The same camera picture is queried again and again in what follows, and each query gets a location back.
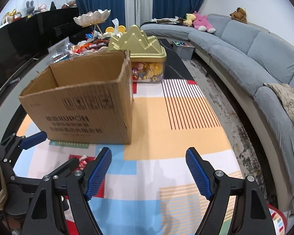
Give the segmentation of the red snack packet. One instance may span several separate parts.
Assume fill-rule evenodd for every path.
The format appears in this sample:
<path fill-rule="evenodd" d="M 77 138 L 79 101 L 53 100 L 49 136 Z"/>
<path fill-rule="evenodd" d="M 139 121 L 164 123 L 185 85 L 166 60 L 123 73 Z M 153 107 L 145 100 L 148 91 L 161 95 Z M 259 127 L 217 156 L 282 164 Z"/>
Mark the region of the red snack packet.
<path fill-rule="evenodd" d="M 91 160 L 87 155 L 83 155 L 79 158 L 79 161 L 80 162 L 79 162 L 78 168 L 80 170 L 83 170 Z"/>

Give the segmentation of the patterned floor rug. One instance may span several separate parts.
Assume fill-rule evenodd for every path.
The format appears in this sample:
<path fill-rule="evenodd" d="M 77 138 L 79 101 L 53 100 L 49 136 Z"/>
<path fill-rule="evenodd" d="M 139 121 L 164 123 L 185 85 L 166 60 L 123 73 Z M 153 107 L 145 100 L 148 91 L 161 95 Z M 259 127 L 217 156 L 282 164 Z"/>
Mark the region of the patterned floor rug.
<path fill-rule="evenodd" d="M 254 146 L 242 123 L 240 108 L 237 106 L 235 98 L 207 65 L 203 65 L 195 58 L 183 60 L 183 63 L 207 98 L 218 120 L 221 122 L 238 161 L 242 175 L 247 176 L 250 174 L 254 176 L 265 198 L 268 198 L 261 166 Z"/>

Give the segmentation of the brown cardboard box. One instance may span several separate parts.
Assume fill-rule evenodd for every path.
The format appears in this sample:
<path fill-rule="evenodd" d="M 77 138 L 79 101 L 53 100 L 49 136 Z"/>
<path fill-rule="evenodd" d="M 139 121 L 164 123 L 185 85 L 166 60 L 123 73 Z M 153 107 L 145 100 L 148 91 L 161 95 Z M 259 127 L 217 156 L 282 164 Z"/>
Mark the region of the brown cardboard box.
<path fill-rule="evenodd" d="M 133 85 L 130 53 L 97 52 L 50 64 L 19 95 L 52 141 L 129 144 Z"/>

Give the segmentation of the black television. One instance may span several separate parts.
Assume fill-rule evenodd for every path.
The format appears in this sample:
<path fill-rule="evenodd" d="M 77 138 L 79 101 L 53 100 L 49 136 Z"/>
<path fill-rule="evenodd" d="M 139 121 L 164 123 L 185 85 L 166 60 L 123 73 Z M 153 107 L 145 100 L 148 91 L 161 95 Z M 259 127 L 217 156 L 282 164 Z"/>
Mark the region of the black television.
<path fill-rule="evenodd" d="M 0 89 L 30 58 L 42 51 L 35 19 L 21 19 L 0 29 Z"/>

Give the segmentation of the beige blanket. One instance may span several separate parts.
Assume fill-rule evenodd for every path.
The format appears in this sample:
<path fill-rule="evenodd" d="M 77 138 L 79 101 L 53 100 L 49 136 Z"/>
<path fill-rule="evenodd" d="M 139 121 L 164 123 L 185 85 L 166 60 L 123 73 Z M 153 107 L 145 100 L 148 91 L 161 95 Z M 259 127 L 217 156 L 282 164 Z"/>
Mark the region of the beige blanket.
<path fill-rule="evenodd" d="M 294 88 L 284 83 L 264 83 L 264 86 L 273 90 L 288 114 L 288 117 L 294 124 Z"/>

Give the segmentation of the grey curved sofa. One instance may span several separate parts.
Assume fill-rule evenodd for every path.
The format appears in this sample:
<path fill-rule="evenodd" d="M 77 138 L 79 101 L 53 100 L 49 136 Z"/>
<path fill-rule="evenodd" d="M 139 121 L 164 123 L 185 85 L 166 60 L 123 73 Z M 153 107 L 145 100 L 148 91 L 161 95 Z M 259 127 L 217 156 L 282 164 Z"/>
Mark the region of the grey curved sofa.
<path fill-rule="evenodd" d="M 189 41 L 218 75 L 251 122 L 266 155 L 278 206 L 294 213 L 294 123 L 271 83 L 294 88 L 294 47 L 252 23 L 209 14 L 214 33 L 174 24 L 146 22 L 149 36 Z"/>

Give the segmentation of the gold mountain lid candy tin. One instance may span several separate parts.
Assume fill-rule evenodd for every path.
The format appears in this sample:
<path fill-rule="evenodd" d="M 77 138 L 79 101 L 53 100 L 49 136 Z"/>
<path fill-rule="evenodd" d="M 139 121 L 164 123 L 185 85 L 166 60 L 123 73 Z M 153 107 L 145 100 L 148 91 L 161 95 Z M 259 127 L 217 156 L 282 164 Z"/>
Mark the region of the gold mountain lid candy tin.
<path fill-rule="evenodd" d="M 130 53 L 132 80 L 159 83 L 163 80 L 167 53 L 155 36 L 147 36 L 133 25 L 121 36 L 110 38 L 108 50 L 127 50 Z"/>

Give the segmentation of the grey bunny plush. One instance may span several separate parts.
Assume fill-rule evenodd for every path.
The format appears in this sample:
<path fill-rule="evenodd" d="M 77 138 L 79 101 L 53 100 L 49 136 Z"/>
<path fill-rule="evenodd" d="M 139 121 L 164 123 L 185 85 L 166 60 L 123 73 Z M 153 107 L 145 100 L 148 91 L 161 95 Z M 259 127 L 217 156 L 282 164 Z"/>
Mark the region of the grey bunny plush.
<path fill-rule="evenodd" d="M 34 12 L 35 6 L 34 6 L 34 1 L 27 1 L 26 2 L 26 14 L 30 15 Z"/>

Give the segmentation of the white tiered snack stand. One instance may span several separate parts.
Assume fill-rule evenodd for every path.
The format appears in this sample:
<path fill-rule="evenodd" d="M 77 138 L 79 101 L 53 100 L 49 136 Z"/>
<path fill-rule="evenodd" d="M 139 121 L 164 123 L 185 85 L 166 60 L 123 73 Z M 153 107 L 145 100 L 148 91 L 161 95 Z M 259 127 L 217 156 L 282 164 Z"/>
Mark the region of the white tiered snack stand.
<path fill-rule="evenodd" d="M 74 22 L 82 28 L 94 27 L 93 31 L 86 36 L 87 40 L 80 41 L 77 45 L 69 43 L 66 51 L 70 56 L 92 55 L 97 52 L 108 50 L 109 38 L 99 27 L 109 18 L 111 10 L 100 10 L 87 12 L 78 17 L 74 17 Z"/>

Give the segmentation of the grey storage bin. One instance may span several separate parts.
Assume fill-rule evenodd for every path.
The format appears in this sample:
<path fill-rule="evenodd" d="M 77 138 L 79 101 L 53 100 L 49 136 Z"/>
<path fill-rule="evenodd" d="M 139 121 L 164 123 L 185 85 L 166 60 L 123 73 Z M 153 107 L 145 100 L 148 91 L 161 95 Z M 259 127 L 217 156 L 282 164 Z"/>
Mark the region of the grey storage bin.
<path fill-rule="evenodd" d="M 182 60 L 190 60 L 193 56 L 195 47 L 187 41 L 173 40 L 174 51 Z"/>

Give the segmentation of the pink plush toy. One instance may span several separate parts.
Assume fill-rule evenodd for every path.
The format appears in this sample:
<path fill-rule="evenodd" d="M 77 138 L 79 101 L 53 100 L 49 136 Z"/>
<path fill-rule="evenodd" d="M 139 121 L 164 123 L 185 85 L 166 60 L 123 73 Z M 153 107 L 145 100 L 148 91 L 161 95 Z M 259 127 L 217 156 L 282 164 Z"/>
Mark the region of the pink plush toy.
<path fill-rule="evenodd" d="M 196 19 L 193 21 L 193 26 L 198 31 L 203 31 L 207 33 L 215 33 L 216 29 L 209 23 L 206 15 L 198 14 L 198 12 L 194 11 Z"/>

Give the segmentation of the yellow plush toy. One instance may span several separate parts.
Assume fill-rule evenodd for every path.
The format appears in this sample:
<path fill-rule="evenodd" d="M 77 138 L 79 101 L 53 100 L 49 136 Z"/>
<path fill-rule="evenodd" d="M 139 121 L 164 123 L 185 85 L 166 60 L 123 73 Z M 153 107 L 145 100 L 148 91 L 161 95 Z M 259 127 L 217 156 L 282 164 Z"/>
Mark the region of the yellow plush toy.
<path fill-rule="evenodd" d="M 183 21 L 183 25 L 187 27 L 192 27 L 193 21 L 196 19 L 196 16 L 192 13 L 187 13 Z"/>

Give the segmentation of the brown plush bear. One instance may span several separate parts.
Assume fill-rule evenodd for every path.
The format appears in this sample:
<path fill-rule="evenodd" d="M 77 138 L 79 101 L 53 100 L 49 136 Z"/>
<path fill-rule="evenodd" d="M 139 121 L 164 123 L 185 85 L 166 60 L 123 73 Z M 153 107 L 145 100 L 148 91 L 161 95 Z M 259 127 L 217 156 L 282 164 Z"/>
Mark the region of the brown plush bear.
<path fill-rule="evenodd" d="M 232 12 L 229 15 L 232 20 L 236 20 L 238 22 L 245 23 L 245 24 L 248 23 L 246 19 L 246 11 L 241 7 L 238 7 L 234 12 Z"/>

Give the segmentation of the white sheer curtain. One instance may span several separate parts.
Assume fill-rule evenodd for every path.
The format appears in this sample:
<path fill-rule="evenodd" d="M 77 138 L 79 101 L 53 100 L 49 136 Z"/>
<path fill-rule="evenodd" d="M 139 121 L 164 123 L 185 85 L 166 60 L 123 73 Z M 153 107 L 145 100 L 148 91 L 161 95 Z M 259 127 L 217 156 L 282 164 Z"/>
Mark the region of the white sheer curtain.
<path fill-rule="evenodd" d="M 153 0 L 125 0 L 126 27 L 141 26 L 152 19 Z"/>

